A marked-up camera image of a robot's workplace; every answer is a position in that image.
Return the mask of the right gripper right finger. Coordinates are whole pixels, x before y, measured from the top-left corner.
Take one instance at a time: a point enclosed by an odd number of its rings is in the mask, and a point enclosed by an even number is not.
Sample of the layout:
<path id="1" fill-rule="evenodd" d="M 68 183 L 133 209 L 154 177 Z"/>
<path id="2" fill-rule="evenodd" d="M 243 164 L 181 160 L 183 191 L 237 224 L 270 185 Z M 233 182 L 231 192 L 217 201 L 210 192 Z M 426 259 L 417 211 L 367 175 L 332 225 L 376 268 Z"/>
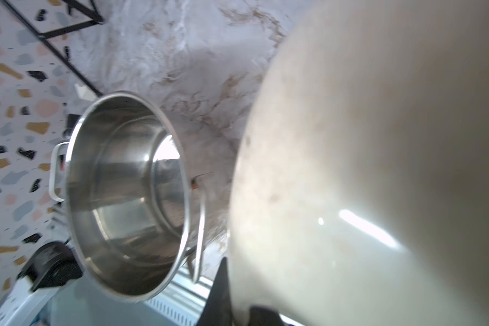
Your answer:
<path id="1" fill-rule="evenodd" d="M 265 307 L 252 306 L 249 310 L 248 326 L 285 326 L 285 323 L 278 312 Z"/>

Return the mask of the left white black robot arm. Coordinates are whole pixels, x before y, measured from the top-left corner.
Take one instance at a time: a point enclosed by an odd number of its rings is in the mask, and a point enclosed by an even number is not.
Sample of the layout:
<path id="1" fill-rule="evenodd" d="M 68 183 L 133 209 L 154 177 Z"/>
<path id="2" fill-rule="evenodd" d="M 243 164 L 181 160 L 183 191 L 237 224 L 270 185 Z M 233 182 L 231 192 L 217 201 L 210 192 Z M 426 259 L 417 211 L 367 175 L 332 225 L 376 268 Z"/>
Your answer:
<path id="1" fill-rule="evenodd" d="M 0 307 L 0 325 L 34 325 L 47 303 L 83 276 L 73 249 L 53 241 L 41 246 L 20 270 Z"/>

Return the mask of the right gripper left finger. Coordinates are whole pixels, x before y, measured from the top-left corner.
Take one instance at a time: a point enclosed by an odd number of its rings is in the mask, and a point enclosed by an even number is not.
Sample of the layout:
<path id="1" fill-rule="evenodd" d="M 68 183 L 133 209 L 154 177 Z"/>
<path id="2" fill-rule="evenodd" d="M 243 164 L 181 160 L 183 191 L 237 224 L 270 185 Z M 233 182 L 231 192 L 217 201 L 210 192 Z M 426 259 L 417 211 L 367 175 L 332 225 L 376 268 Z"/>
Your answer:
<path id="1" fill-rule="evenodd" d="M 228 281 L 228 259 L 223 258 L 197 326 L 231 326 L 232 303 Z"/>

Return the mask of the stainless steel pot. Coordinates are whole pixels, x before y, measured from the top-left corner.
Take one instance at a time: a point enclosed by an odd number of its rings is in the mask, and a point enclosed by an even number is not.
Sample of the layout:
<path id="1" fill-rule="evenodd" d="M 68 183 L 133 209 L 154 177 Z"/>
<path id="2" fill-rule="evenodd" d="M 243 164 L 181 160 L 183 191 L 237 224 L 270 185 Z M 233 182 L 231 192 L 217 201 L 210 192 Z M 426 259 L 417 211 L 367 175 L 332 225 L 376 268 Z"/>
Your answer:
<path id="1" fill-rule="evenodd" d="M 170 118 L 143 97 L 95 100 L 54 146 L 48 191 L 65 206 L 77 262 L 106 295 L 149 300 L 183 265 L 200 280 L 206 193 Z"/>

